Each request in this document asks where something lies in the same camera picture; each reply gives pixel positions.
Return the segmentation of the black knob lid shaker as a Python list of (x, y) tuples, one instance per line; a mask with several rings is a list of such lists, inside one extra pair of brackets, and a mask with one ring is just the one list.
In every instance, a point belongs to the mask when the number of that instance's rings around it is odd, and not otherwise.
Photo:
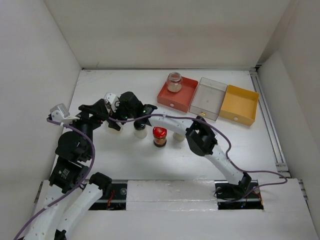
[(139, 139), (144, 139), (148, 135), (148, 130), (145, 124), (134, 124), (134, 135)]

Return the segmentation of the glass jar of rice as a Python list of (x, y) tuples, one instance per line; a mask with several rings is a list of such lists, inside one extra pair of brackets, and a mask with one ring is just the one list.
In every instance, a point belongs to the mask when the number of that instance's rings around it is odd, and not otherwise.
[(171, 72), (166, 80), (167, 89), (172, 93), (178, 93), (182, 89), (183, 78), (178, 72)]

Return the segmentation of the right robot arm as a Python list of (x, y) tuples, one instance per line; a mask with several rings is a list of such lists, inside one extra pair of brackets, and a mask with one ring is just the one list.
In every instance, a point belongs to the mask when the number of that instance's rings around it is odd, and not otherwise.
[(167, 115), (162, 108), (142, 104), (130, 91), (120, 96), (108, 92), (104, 102), (109, 115), (109, 128), (120, 131), (125, 123), (135, 122), (138, 127), (160, 127), (181, 135), (186, 138), (194, 154), (208, 159), (224, 175), (236, 198), (249, 192), (252, 178), (231, 163), (218, 145), (215, 132), (202, 117)]

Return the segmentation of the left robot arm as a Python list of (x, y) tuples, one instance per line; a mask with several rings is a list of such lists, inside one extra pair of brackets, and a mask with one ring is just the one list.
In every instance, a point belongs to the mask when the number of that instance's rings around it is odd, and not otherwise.
[(57, 162), (49, 177), (49, 188), (43, 207), (28, 220), (15, 236), (16, 240), (66, 240), (83, 214), (100, 198), (112, 191), (112, 179), (94, 173), (82, 193), (66, 209), (73, 193), (86, 180), (95, 161), (93, 131), (109, 118), (105, 100), (81, 105), (79, 113), (70, 115), (64, 104), (50, 110), (47, 122), (66, 128), (58, 141)]

